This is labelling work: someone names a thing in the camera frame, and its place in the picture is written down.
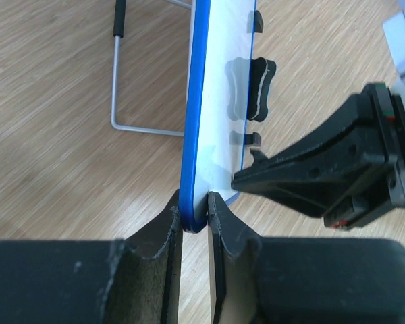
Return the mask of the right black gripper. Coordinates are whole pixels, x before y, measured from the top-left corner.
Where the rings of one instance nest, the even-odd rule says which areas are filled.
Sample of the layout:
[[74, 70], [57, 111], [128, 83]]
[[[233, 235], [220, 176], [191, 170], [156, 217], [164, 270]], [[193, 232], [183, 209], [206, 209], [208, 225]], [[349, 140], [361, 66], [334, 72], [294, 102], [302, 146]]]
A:
[[364, 227], [405, 209], [405, 108], [384, 83], [367, 84], [319, 127], [236, 173], [232, 188], [263, 196], [326, 227]]

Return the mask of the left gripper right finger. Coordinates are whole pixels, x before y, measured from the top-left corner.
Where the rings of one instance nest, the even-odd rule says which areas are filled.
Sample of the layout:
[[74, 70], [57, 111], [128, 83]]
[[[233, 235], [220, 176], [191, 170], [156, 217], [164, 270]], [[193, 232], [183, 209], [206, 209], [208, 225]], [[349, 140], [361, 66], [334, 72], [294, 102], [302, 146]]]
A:
[[214, 323], [405, 323], [405, 248], [261, 236], [208, 196]]

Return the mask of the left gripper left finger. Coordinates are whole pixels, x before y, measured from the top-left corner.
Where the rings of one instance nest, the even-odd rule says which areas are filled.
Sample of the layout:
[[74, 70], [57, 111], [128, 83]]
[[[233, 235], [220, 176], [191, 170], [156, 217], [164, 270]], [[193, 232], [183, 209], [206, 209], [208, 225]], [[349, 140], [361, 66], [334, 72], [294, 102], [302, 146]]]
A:
[[0, 323], [176, 323], [178, 196], [129, 238], [0, 240]]

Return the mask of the blue whiteboard eraser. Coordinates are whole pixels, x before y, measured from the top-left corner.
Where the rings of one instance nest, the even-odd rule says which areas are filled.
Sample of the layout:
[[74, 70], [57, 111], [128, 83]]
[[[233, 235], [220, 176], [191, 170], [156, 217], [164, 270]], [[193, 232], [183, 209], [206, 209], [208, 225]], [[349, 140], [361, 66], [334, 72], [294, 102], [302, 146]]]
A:
[[250, 87], [248, 96], [247, 120], [263, 122], [269, 113], [267, 101], [271, 82], [276, 74], [274, 61], [259, 57], [253, 59], [250, 67]]

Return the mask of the blue framed whiteboard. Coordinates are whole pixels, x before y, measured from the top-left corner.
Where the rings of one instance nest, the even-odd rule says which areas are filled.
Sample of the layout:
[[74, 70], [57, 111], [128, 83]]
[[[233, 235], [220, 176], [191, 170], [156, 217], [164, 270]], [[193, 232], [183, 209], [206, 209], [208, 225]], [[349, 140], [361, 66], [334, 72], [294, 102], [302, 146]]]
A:
[[244, 160], [244, 135], [256, 1], [193, 1], [179, 212], [197, 233], [207, 196], [233, 202], [233, 175]]

